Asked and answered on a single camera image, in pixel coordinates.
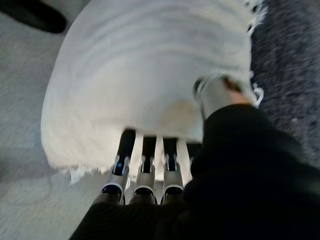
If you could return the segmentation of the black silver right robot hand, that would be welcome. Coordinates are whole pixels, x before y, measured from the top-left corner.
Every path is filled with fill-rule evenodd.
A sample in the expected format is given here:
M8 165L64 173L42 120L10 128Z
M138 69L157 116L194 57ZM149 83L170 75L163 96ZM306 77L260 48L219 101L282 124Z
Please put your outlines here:
M320 172L226 76L195 82L203 139L191 181L161 206L94 203L73 240L317 240Z

